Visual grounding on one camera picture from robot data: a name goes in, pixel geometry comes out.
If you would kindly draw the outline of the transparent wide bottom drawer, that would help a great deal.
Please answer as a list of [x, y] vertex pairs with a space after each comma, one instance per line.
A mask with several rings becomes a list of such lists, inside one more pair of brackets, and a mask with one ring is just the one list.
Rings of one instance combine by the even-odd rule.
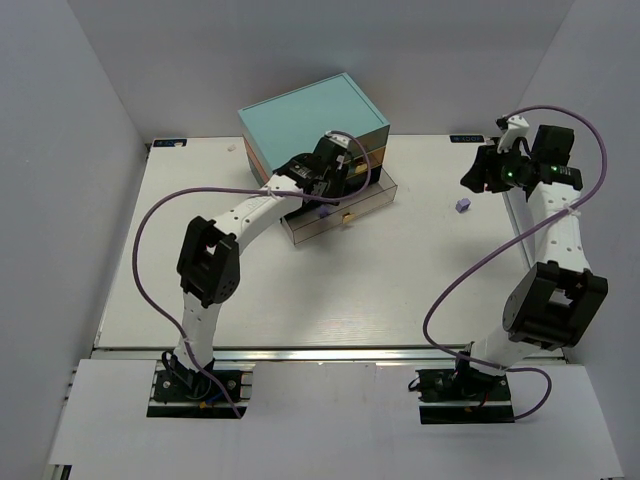
[[330, 210], [329, 216], [318, 217], [317, 212], [320, 206], [299, 216], [287, 216], [281, 224], [291, 242], [298, 245], [391, 204], [395, 200], [397, 188], [395, 181], [382, 168], [379, 180], [358, 196], [341, 202], [337, 206], [326, 205]]

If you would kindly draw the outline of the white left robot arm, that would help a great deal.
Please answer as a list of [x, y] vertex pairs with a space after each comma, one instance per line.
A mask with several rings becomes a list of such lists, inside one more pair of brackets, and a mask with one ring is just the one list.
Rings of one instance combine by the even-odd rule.
[[281, 218], [344, 195], [352, 158], [348, 145], [346, 136], [327, 133], [313, 152], [276, 169], [257, 194], [213, 220], [197, 216], [189, 222], [177, 265], [186, 333], [173, 351], [178, 363], [196, 371], [213, 361], [221, 305], [239, 286], [246, 247]]

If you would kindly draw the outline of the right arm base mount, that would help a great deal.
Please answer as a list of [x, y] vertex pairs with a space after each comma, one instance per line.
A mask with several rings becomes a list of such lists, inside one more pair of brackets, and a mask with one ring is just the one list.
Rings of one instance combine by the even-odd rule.
[[422, 425], [506, 424], [514, 422], [508, 381], [476, 381], [462, 385], [454, 369], [421, 369], [407, 386], [418, 395]]

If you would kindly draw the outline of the purple square lego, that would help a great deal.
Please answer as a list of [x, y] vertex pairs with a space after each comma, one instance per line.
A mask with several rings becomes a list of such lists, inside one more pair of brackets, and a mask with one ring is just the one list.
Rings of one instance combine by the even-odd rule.
[[471, 201], [468, 198], [462, 198], [456, 202], [455, 208], [459, 213], [462, 213], [468, 210], [470, 205], [471, 205]]

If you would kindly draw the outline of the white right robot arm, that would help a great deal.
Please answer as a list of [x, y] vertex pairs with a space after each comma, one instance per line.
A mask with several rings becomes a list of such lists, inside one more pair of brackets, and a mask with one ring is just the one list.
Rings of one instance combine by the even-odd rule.
[[569, 166], [574, 133], [542, 125], [534, 142], [521, 116], [499, 123], [500, 137], [479, 147], [462, 186], [474, 193], [524, 192], [533, 221], [534, 262], [509, 295], [502, 323], [470, 346], [472, 368], [501, 376], [526, 356], [573, 347], [583, 336], [608, 293], [608, 282], [586, 259], [575, 204], [582, 176]]

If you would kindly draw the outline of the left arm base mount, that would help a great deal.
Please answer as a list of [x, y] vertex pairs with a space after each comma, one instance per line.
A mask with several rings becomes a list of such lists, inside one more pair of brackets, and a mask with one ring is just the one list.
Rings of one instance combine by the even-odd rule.
[[171, 351], [162, 353], [161, 364], [152, 381], [148, 418], [237, 420], [244, 416], [252, 393], [251, 371], [214, 370], [214, 362], [205, 367], [224, 387], [237, 416], [223, 390], [209, 377], [180, 364]]

